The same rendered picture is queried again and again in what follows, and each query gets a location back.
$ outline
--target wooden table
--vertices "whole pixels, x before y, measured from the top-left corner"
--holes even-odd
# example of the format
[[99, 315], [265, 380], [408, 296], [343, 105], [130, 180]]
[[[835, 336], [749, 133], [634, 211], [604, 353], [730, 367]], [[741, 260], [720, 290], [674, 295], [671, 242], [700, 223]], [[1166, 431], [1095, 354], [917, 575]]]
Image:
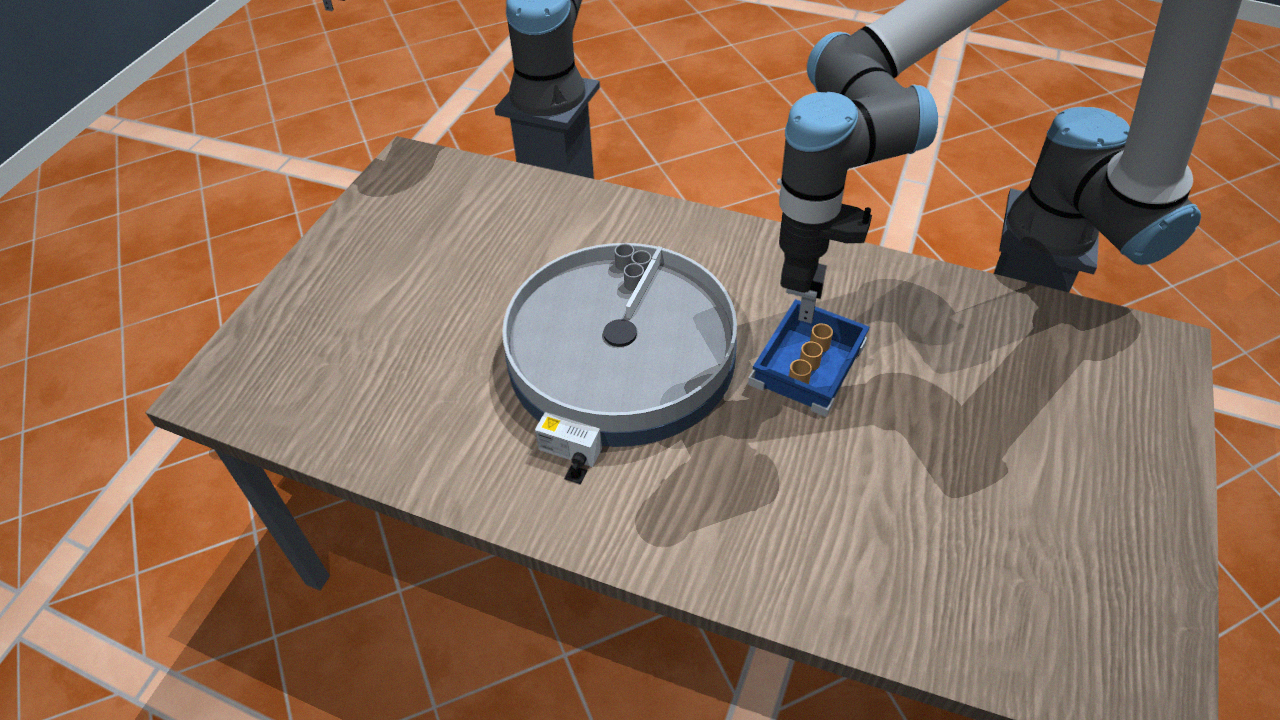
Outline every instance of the wooden table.
[[[972, 717], [1216, 717], [1208, 332], [836, 246], [819, 305], [872, 331], [819, 418], [746, 387], [792, 301], [777, 237], [397, 138], [148, 415], [228, 461], [316, 587], [259, 468]], [[714, 273], [739, 365], [700, 424], [577, 486], [536, 450], [500, 325], [534, 270], [611, 242]]]

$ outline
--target copper cylinder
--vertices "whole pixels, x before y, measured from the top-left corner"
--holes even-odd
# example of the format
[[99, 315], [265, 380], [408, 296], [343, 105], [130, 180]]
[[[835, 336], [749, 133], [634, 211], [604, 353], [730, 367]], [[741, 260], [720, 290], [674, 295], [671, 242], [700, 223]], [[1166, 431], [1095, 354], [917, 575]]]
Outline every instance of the copper cylinder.
[[817, 323], [813, 329], [809, 331], [809, 340], [820, 345], [823, 352], [831, 350], [831, 325], [827, 323]]
[[809, 375], [812, 373], [813, 373], [813, 368], [809, 365], [809, 363], [806, 363], [804, 360], [792, 360], [791, 361], [791, 379], [792, 380], [800, 380], [803, 383], [808, 383], [809, 382]]
[[809, 364], [814, 370], [822, 365], [822, 346], [817, 342], [809, 341], [800, 346], [800, 359]]

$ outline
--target black center knob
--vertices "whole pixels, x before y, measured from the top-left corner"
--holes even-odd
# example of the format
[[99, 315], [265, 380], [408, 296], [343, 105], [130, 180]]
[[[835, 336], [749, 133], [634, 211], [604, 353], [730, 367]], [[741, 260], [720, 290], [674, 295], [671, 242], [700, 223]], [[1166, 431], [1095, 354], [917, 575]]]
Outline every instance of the black center knob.
[[636, 327], [631, 320], [609, 320], [604, 325], [604, 342], [613, 347], [631, 345], [636, 338]]

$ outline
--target blue plastic box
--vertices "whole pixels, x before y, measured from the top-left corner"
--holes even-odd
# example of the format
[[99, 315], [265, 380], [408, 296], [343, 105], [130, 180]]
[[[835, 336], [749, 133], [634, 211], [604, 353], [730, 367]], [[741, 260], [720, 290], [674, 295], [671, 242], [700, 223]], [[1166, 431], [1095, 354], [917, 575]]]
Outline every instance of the blue plastic box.
[[814, 323], [831, 325], [832, 337], [831, 347], [822, 354], [822, 364], [808, 383], [791, 379], [791, 361], [800, 359], [800, 346], [809, 342], [809, 332], [814, 325], [800, 322], [799, 300], [791, 304], [791, 310], [782, 318], [782, 324], [773, 331], [773, 337], [751, 366], [748, 383], [808, 405], [819, 415], [827, 415], [831, 402], [836, 400], [836, 393], [845, 382], [845, 375], [861, 352], [870, 328], [820, 307], [814, 307], [813, 319]]

